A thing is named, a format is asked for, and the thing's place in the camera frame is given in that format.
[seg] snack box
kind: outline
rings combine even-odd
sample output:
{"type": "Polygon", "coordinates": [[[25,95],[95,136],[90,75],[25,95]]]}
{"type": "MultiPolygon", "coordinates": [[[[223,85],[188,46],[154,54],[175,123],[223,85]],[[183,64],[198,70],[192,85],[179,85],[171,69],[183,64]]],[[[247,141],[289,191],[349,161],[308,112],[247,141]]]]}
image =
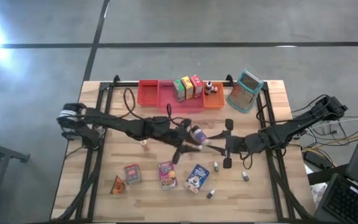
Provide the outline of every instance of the snack box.
{"type": "Polygon", "coordinates": [[[199,164],[193,169],[185,182],[185,187],[195,194],[198,193],[201,186],[204,184],[206,178],[209,176],[209,171],[199,164]]]}
{"type": "Polygon", "coordinates": [[[181,83],[180,78],[173,81],[173,90],[178,101],[185,100],[185,87],[181,83]]]}
{"type": "Polygon", "coordinates": [[[136,184],[141,181],[139,165],[133,164],[124,167],[125,176],[129,185],[136,184]]]}
{"type": "Polygon", "coordinates": [[[188,100],[191,97],[193,97],[193,90],[194,90],[193,84],[191,84],[189,77],[183,77],[181,79],[181,82],[182,82],[183,86],[185,87],[186,100],[188,100]]]}
{"type": "Polygon", "coordinates": [[[158,172],[163,190],[169,190],[178,186],[178,180],[173,170],[173,164],[170,161],[158,164],[158,172]]]}
{"type": "Polygon", "coordinates": [[[204,87],[203,81],[201,81],[197,75],[193,75],[192,77],[190,77],[190,81],[194,87],[194,97],[197,98],[201,96],[204,87]]]}

